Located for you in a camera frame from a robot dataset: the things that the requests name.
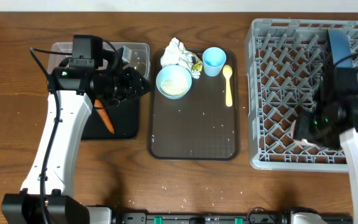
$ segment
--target cup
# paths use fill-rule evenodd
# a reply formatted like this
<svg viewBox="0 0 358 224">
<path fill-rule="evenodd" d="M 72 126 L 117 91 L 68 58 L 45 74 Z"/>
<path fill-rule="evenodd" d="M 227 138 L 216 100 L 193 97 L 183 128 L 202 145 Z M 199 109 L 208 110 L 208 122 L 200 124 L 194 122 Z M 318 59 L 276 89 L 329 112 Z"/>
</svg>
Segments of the cup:
<svg viewBox="0 0 358 224">
<path fill-rule="evenodd" d="M 215 77 L 218 75 L 225 62 L 226 54 L 220 48 L 210 47 L 203 53 L 203 67 L 207 76 Z"/>
</svg>

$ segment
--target bowl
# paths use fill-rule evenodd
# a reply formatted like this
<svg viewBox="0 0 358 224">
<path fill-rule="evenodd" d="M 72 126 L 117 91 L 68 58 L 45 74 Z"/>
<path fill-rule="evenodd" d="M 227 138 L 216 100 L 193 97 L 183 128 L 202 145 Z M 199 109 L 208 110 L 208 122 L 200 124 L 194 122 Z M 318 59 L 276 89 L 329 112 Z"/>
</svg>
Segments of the bowl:
<svg viewBox="0 0 358 224">
<path fill-rule="evenodd" d="M 177 100 L 182 98 L 189 91 L 191 87 L 191 75 L 190 72 L 182 66 L 169 65 L 161 69 L 158 73 L 155 79 L 155 85 L 162 95 L 171 100 Z M 183 91 L 183 93 L 169 94 L 169 92 L 172 93 L 175 92 L 175 90 L 184 90 L 186 87 L 187 89 Z"/>
</svg>

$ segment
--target crumpled wrapper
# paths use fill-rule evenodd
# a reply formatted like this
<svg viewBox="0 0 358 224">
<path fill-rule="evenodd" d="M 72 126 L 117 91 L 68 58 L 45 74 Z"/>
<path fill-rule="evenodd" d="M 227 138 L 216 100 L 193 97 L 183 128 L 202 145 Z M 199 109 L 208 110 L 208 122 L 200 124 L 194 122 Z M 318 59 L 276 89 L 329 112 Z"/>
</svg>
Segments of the crumpled wrapper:
<svg viewBox="0 0 358 224">
<path fill-rule="evenodd" d="M 188 51 L 183 42 L 175 37 L 165 48 L 164 55 L 161 57 L 161 66 L 180 65 L 187 69 L 193 78 L 199 78 L 203 69 L 203 61 L 196 54 Z"/>
</svg>

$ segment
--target green clip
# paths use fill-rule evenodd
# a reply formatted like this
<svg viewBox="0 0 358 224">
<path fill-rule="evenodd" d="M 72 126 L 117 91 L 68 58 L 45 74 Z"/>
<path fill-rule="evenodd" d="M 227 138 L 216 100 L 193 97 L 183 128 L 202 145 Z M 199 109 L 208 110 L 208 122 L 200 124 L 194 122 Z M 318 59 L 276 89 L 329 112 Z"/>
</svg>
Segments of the green clip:
<svg viewBox="0 0 358 224">
<path fill-rule="evenodd" d="M 242 224 L 242 218 L 235 218 L 234 224 Z"/>
<path fill-rule="evenodd" d="M 154 224 L 162 224 L 162 217 L 154 217 Z"/>
</svg>

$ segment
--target spoon handle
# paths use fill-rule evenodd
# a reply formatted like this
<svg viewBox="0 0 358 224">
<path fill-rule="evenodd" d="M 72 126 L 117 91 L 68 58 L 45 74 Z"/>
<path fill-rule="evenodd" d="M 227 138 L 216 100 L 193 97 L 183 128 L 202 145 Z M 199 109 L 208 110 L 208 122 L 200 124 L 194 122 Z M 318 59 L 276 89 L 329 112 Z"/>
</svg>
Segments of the spoon handle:
<svg viewBox="0 0 358 224">
<path fill-rule="evenodd" d="M 231 97 L 230 78 L 226 79 L 226 106 L 232 106 L 233 99 Z"/>
</svg>

